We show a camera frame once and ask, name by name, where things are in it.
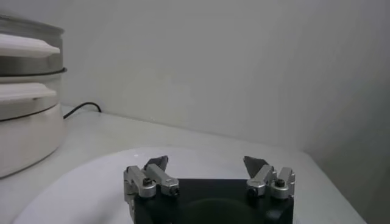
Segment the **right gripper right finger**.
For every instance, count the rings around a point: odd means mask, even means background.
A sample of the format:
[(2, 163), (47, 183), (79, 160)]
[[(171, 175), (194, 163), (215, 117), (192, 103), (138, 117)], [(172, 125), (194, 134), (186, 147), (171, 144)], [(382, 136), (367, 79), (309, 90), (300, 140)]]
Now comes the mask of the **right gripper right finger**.
[(283, 167), (277, 172), (264, 159), (250, 156), (245, 156), (243, 162), (250, 176), (246, 181), (247, 195), (250, 198), (262, 197), (267, 192), (278, 200), (294, 197), (296, 176), (292, 168)]

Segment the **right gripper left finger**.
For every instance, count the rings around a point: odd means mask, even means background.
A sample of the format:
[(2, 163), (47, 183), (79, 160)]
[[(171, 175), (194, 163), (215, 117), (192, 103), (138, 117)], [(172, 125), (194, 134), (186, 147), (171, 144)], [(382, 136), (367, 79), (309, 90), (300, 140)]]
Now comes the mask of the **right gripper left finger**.
[(135, 197), (153, 198), (158, 187), (163, 195), (179, 197), (179, 180), (165, 172), (168, 161), (169, 158), (165, 155), (151, 158), (142, 169), (128, 166), (123, 172), (125, 201), (130, 203)]

